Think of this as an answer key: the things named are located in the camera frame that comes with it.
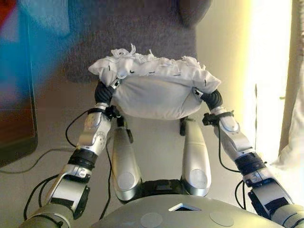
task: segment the wire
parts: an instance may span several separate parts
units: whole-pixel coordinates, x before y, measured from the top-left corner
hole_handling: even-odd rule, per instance
[[[28,211],[29,203],[30,203],[30,201],[31,201],[31,199],[32,199],[32,197],[33,197],[35,191],[37,190],[37,188],[39,188],[39,186],[42,185],[42,184],[44,184],[45,182],[48,182],[48,181],[50,181],[50,180],[52,180],[52,179],[55,179],[56,177],[58,177],[58,175],[59,175],[59,174],[57,174],[57,175],[55,175],[55,176],[52,176],[52,177],[49,177],[49,178],[46,178],[45,180],[43,180],[42,182],[40,182],[38,185],[36,185],[36,186],[34,187],[33,191],[31,192],[31,194],[30,194],[30,196],[29,196],[29,198],[28,198],[28,201],[27,201],[27,203],[26,203],[26,205],[25,205],[25,207],[24,207],[24,210],[23,210],[23,218],[24,218],[24,221],[28,219],[28,217],[27,217],[27,211]]]
[[[237,195],[238,188],[239,188],[239,186],[241,185],[242,182],[243,182],[243,180],[241,180],[241,181],[237,184],[236,189],[235,189],[235,191],[234,191],[234,196],[235,196],[235,198],[236,198],[236,200],[237,200],[237,204],[238,204],[242,209],[244,209],[244,207],[243,207],[243,206],[240,204],[240,202],[238,201],[238,195]]]
[[[38,204],[39,204],[39,207],[41,208],[42,207],[42,203],[41,203],[41,196],[42,196],[42,192],[43,192],[43,189],[45,188],[45,186],[48,184],[48,181],[44,182],[44,184],[42,185],[41,189],[40,189],[40,192],[39,192],[39,196],[38,196]]]
[[[31,167],[29,167],[28,169],[26,169],[26,170],[23,170],[23,171],[4,171],[4,170],[0,170],[0,173],[4,173],[4,174],[21,174],[21,173],[25,173],[25,172],[28,172],[28,171],[30,171],[31,169],[33,169],[36,165],[37,165],[37,163],[38,163],[38,161],[40,161],[40,159],[43,157],[43,156],[45,156],[46,154],[48,154],[48,153],[50,153],[50,152],[52,152],[52,151],[69,151],[69,150],[71,150],[71,148],[55,148],[55,149],[50,149],[50,150],[48,150],[48,151],[46,151],[45,153],[43,153],[36,161],[35,161],[35,163],[31,166]]]
[[[103,219],[103,217],[105,216],[105,212],[108,209],[108,206],[110,204],[110,200],[111,200],[111,174],[112,174],[112,163],[111,163],[111,159],[110,159],[110,155],[109,155],[109,151],[108,151],[108,142],[110,141],[111,138],[109,138],[107,140],[107,143],[105,145],[105,149],[106,149],[106,153],[108,155],[108,159],[109,159],[109,163],[110,163],[110,172],[109,172],[109,178],[108,178],[108,201],[104,206],[103,212],[101,213],[101,216],[99,218],[99,220]]]
[[[81,116],[83,116],[85,113],[87,113],[89,111],[89,109],[88,110],[86,110],[86,111],[84,111],[83,113],[81,113],[78,117],[76,117],[68,126],[67,126],[67,128],[66,128],[66,140],[68,141],[68,143],[71,145],[71,146],[73,146],[73,147],[76,147],[76,145],[75,144],[73,144],[70,140],[69,140],[69,138],[68,138],[68,135],[67,135],[67,132],[68,132],[68,129],[70,128],[70,126],[72,126],[72,124],[76,121],[76,120],[78,120]]]
[[[232,169],[229,169],[229,168],[227,168],[224,164],[223,164],[223,162],[222,162],[222,158],[221,158],[221,156],[220,156],[220,154],[221,154],[221,145],[220,145],[220,127],[219,127],[219,124],[217,125],[218,126],[218,159],[219,159],[219,163],[226,169],[226,170],[229,170],[229,171],[231,171],[231,172],[240,172],[240,171],[238,171],[238,170],[232,170]]]
[[[246,210],[245,182],[244,181],[243,181],[243,204],[244,204],[244,210]]]

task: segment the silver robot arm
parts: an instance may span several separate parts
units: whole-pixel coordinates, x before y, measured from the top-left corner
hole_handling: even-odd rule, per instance
[[[204,94],[194,88],[194,94],[205,101],[211,114],[205,114],[205,125],[218,126],[215,129],[225,152],[237,165],[243,175],[243,181],[252,190],[248,193],[258,215],[270,219],[286,228],[304,227],[304,207],[295,205],[262,159],[257,155],[247,137],[231,112],[222,105],[218,90]]]
[[[88,111],[76,150],[50,188],[45,206],[22,223],[21,228],[70,228],[71,222],[83,214],[90,192],[87,183],[92,169],[106,146],[111,119],[119,117],[118,111],[113,106],[109,107],[112,94],[119,84],[119,80],[115,80],[109,87],[98,83],[95,91],[96,105]]]

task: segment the white wall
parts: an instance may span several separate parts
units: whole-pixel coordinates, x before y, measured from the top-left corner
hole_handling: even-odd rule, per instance
[[[204,20],[197,27],[199,61],[222,80],[220,86],[224,105],[235,110],[235,117],[243,125],[243,73],[246,68],[246,43],[248,30],[248,5],[243,0],[214,0]],[[64,130],[68,123],[83,110],[94,105],[95,83],[73,84],[64,79],[62,72],[54,73],[45,87],[36,87],[37,121],[39,145],[35,153],[17,161],[6,169],[22,170],[30,166],[49,148],[68,146]],[[202,126],[201,119],[207,112],[202,105],[199,112],[192,115],[203,131],[209,150],[212,184],[208,197],[236,205],[234,188],[241,175],[223,169],[218,160],[218,140],[211,126]],[[184,138],[179,135],[179,121],[155,121],[127,117],[134,136],[134,150],[144,180],[179,179]],[[75,142],[83,126],[79,120],[72,129],[71,139]],[[69,153],[53,152],[42,159],[35,169],[22,175],[0,174],[0,227],[15,228],[22,222],[22,212],[32,188],[41,180],[58,173],[66,164]],[[223,153],[223,162],[235,168],[233,162]],[[89,202],[76,228],[87,227],[98,221],[107,201],[107,176],[109,165],[106,154],[97,160],[90,181]],[[112,191],[112,201],[108,212],[121,204]],[[29,211],[38,207],[37,194],[34,195]]]

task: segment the frayed white fabric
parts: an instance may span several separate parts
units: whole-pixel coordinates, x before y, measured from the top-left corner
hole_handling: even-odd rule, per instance
[[[175,120],[200,109],[192,88],[212,93],[220,80],[192,57],[181,60],[157,58],[151,50],[148,55],[132,50],[112,50],[113,56],[102,58],[89,67],[109,86],[116,78],[122,79],[113,97],[122,110],[131,116]]]

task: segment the gray upholstery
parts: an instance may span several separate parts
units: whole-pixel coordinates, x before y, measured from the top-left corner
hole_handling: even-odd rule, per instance
[[[184,3],[180,9],[179,0],[71,0],[70,35],[78,38],[63,64],[67,78],[73,82],[97,79],[87,68],[112,49],[129,50],[130,43],[142,54],[151,49],[157,57],[197,57],[195,28],[189,25],[202,18],[210,0],[191,2],[197,3],[194,11],[189,10],[193,5]]]

